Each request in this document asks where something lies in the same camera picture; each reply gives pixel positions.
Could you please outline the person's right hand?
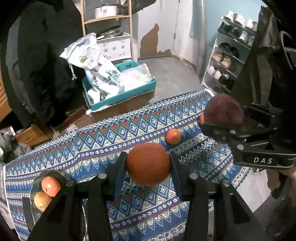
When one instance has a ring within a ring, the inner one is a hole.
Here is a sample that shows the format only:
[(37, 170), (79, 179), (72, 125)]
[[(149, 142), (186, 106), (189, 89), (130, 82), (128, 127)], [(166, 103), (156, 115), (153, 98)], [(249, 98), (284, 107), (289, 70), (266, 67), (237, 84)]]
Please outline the person's right hand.
[(271, 191), (275, 190), (276, 188), (280, 187), (280, 173), (288, 176), (291, 178), (291, 191), (295, 191), (295, 177), (296, 177), (296, 167), (295, 164), (289, 168), (289, 169), (285, 169), (285, 170), (280, 170), (277, 171), (275, 169), (267, 169), (266, 171), (267, 173), (267, 186), (269, 187), (269, 189)]

